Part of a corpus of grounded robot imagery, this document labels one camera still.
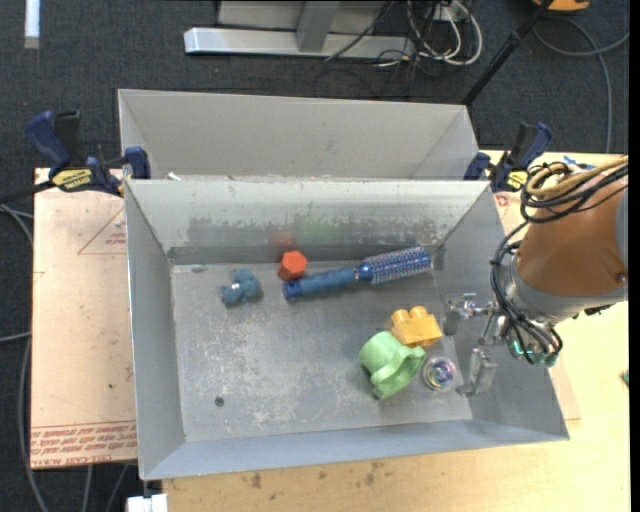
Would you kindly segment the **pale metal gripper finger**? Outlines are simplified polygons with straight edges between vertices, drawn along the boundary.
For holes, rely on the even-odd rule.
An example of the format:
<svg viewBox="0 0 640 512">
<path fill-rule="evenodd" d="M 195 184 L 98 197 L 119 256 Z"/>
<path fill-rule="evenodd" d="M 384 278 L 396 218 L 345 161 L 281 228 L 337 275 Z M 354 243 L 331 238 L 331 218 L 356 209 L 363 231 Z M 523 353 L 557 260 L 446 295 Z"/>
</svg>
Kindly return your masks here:
<svg viewBox="0 0 640 512">
<path fill-rule="evenodd" d="M 465 384 L 457 387 L 457 393 L 466 398 L 487 393 L 492 387 L 497 369 L 498 363 L 493 360 L 487 349 L 473 348 L 468 379 Z"/>
<path fill-rule="evenodd" d="M 446 296 L 443 322 L 445 335 L 455 335 L 461 320 L 467 320 L 476 315 L 475 299 L 475 293 L 449 294 Z"/>
</svg>

